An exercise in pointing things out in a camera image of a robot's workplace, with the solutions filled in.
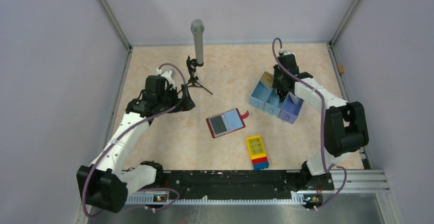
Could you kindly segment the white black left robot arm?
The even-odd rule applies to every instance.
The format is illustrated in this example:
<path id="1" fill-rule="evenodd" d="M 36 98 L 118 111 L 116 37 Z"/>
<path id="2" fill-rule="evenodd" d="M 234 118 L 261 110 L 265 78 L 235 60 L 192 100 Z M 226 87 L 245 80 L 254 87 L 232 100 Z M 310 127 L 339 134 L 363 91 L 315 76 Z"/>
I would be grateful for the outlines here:
<path id="1" fill-rule="evenodd" d="M 164 184 L 160 164 L 147 162 L 128 172 L 123 172 L 124 165 L 138 139 L 155 118 L 189 111 L 194 107 L 186 82 L 177 89 L 169 76 L 148 76 L 145 88 L 127 104 L 119 127 L 100 155 L 90 165 L 77 170 L 84 214 L 92 217 L 88 206 L 117 213 L 124 207 L 127 198 L 143 187 L 160 189 Z"/>

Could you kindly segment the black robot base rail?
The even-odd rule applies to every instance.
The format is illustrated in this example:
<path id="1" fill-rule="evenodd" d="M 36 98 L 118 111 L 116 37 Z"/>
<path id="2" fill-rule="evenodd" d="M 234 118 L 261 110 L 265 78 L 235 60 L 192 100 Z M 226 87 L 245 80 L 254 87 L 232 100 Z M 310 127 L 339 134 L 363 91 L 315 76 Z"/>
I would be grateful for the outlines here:
<path id="1" fill-rule="evenodd" d="M 335 186 L 331 174 L 305 181 L 298 170 L 172 170 L 158 173 L 149 188 L 174 189 L 180 200 L 272 200 L 302 191 L 333 191 Z"/>

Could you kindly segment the red leather card holder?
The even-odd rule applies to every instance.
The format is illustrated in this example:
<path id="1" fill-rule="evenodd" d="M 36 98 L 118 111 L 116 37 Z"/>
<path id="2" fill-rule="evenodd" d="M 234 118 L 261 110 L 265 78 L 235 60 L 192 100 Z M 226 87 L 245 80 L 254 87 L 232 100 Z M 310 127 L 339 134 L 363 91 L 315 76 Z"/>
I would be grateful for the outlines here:
<path id="1" fill-rule="evenodd" d="M 206 123 L 207 123 L 209 130 L 210 130 L 211 136 L 215 139 L 215 138 L 218 138 L 218 137 L 221 137 L 221 136 L 224 136 L 224 135 L 227 135 L 229 133 L 232 133 L 232 132 L 235 132 L 237 130 L 245 128 L 246 124 L 245 124 L 244 120 L 249 115 L 250 114 L 249 114 L 248 110 L 242 114 L 242 113 L 240 113 L 238 108 L 235 108 L 235 109 L 226 111 L 224 113 L 214 115 L 214 116 L 207 118 Z M 223 117 L 225 124 L 226 124 L 226 127 L 227 127 L 226 133 L 223 133 L 223 134 L 220 134 L 217 136 L 214 135 L 213 130 L 212 130 L 211 125 L 210 125 L 210 122 L 209 122 L 209 119 L 212 117 L 215 117 L 215 116 L 222 116 Z"/>

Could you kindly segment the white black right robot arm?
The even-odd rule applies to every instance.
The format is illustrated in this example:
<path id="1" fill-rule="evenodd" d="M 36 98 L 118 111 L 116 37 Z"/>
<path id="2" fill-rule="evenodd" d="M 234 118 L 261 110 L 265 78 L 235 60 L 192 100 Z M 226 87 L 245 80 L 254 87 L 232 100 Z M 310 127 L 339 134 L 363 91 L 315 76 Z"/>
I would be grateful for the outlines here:
<path id="1" fill-rule="evenodd" d="M 364 107 L 337 97 L 311 74 L 300 72 L 291 51 L 279 53 L 273 69 L 272 87 L 293 113 L 303 104 L 320 113 L 320 149 L 288 182 L 292 191 L 314 189 L 340 161 L 368 144 Z"/>

